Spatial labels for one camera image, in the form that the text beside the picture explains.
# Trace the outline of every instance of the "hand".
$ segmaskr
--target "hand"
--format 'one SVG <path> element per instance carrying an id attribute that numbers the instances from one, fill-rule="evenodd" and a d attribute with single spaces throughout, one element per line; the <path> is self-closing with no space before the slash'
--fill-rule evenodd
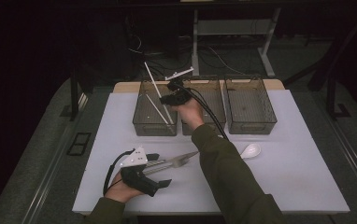
<path id="1" fill-rule="evenodd" d="M 182 120 L 187 123 L 192 130 L 204 124 L 202 106 L 193 98 L 185 103 L 185 105 L 172 106 L 172 109 L 178 111 Z"/>
<path id="2" fill-rule="evenodd" d="M 123 183 L 121 177 L 121 171 L 119 171 L 115 175 L 111 185 L 112 187 L 108 189 L 105 197 L 121 203 L 127 203 L 135 196 L 144 194 L 143 192 L 137 189 L 132 189 L 129 186 L 127 186 L 125 183 Z"/>

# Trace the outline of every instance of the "green sleeve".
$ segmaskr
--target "green sleeve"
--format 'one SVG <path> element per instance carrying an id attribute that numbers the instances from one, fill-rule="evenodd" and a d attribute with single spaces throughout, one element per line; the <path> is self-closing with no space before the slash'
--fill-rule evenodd
<path id="1" fill-rule="evenodd" d="M 264 194 L 235 146 L 208 126 L 192 137 L 200 164 L 227 223 L 286 223 L 272 195 Z"/>
<path id="2" fill-rule="evenodd" d="M 120 203 L 108 198 L 100 198 L 91 214 L 82 221 L 82 224 L 118 224 L 122 223 L 122 214 L 125 208 Z"/>

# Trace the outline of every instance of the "person's right hand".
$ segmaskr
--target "person's right hand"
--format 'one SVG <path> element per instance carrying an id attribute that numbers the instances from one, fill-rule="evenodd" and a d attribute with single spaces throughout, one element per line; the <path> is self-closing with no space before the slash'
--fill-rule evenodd
<path id="1" fill-rule="evenodd" d="M 178 111 L 181 119 L 187 123 L 192 130 L 204 124 L 202 106 L 193 98 L 185 103 L 185 105 L 172 106 L 172 109 Z"/>

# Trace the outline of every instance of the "table surface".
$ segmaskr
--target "table surface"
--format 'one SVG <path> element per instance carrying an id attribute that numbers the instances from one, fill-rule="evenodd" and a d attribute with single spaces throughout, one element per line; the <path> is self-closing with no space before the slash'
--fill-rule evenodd
<path id="1" fill-rule="evenodd" d="M 269 135 L 229 134 L 241 153 L 251 144 L 262 147 L 259 156 L 245 160 L 265 193 L 271 193 L 283 213 L 335 214 L 349 212 L 339 188 L 290 93 L 276 79 L 264 81 L 278 122 Z M 123 151 L 143 146 L 160 159 L 196 151 L 190 136 L 137 136 L 132 118 L 139 82 L 118 83 L 108 98 L 93 149 L 88 160 L 73 211 L 88 215 L 102 197 L 110 164 Z M 199 155 L 177 169 L 150 175 L 159 181 L 173 179 L 155 196 L 142 195 L 125 207 L 125 215 L 204 215 L 219 214 L 211 190 L 199 165 Z"/>

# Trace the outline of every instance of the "transparent storage container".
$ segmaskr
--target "transparent storage container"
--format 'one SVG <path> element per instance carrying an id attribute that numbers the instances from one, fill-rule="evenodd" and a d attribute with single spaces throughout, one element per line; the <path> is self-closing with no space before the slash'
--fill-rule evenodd
<path id="1" fill-rule="evenodd" d="M 225 76 L 224 102 L 231 134 L 270 134 L 278 122 L 260 78 Z"/>
<path id="2" fill-rule="evenodd" d="M 172 93 L 172 91 L 166 87 L 166 84 L 167 82 L 156 81 L 157 88 L 162 96 Z M 152 103 L 155 104 L 168 124 L 165 123 Z M 170 122 L 166 111 L 169 113 L 173 123 Z M 138 136 L 176 136 L 177 121 L 178 113 L 169 108 L 165 110 L 151 80 L 143 79 L 140 84 L 136 110 L 133 117 L 136 134 Z"/>
<path id="3" fill-rule="evenodd" d="M 185 88 L 192 88 L 198 91 L 193 91 L 197 96 L 199 96 L 200 93 L 202 97 L 199 96 L 199 98 L 203 98 L 206 101 L 208 107 L 219 121 L 219 124 L 224 128 L 226 119 L 219 78 L 217 76 L 184 77 L 183 83 Z M 205 109 L 203 110 L 203 113 L 205 124 L 209 125 L 216 134 L 221 134 L 213 119 Z M 188 124 L 182 122 L 182 133 L 184 135 L 191 135 L 193 130 L 191 130 Z"/>

